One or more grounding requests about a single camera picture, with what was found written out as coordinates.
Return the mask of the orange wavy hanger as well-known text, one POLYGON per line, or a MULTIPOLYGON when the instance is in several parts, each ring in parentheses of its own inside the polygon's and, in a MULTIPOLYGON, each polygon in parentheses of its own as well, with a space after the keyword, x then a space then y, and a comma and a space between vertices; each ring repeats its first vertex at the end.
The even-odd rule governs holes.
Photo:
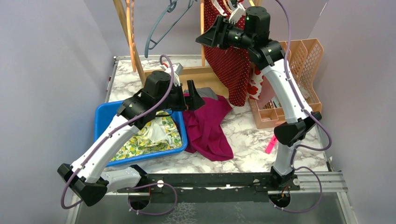
POLYGON ((131 63, 133 71, 137 71, 136 66, 136 53, 135 53, 135 40, 134 40, 134 0, 125 0, 126 2, 126 20, 127 20, 127 35, 128 45, 131 56, 131 63))

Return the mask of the lemon print skirt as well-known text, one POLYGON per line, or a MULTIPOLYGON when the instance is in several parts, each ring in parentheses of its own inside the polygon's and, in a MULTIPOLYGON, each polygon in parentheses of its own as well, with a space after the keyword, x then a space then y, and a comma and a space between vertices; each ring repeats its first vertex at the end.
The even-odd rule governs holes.
POLYGON ((140 155, 167 151, 182 146, 182 138, 169 111, 159 111, 135 136, 130 138, 111 159, 120 161, 140 155))

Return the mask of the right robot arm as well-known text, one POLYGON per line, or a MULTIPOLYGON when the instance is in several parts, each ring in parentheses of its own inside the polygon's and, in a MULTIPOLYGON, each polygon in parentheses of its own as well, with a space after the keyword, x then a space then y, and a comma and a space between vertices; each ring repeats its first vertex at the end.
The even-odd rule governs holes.
POLYGON ((269 183, 281 190, 292 179, 296 148, 322 118, 304 102, 304 97, 291 75, 286 54, 278 41, 269 38, 270 14, 262 6, 248 7, 243 29, 218 15, 214 24, 196 38, 206 47, 227 49, 237 47, 248 52, 249 59, 271 84, 283 107, 285 122, 274 128, 278 151, 271 167, 269 183))

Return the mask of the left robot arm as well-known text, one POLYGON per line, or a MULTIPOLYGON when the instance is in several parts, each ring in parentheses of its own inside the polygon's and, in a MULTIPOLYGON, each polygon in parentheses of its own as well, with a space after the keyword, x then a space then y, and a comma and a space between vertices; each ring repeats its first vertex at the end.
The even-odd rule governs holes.
POLYGON ((106 172, 104 169, 124 144, 135 136, 158 111, 194 111, 205 104, 193 80, 187 80, 189 91, 184 96, 182 84, 174 83, 176 75, 153 71, 144 87, 122 101, 108 128, 93 145, 72 164, 63 163, 57 169, 65 181, 64 191, 71 189, 87 206, 98 203, 108 192, 131 187, 146 188, 147 179, 134 167, 106 172))

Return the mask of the magenta pleated skirt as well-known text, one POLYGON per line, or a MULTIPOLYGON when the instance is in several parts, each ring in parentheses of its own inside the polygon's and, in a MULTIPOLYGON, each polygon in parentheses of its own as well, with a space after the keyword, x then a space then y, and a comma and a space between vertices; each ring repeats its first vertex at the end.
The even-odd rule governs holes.
POLYGON ((198 88, 205 105, 195 111, 184 111, 188 153, 200 153, 211 161, 233 159, 233 151, 221 128, 225 116, 232 110, 228 100, 211 88, 198 88))

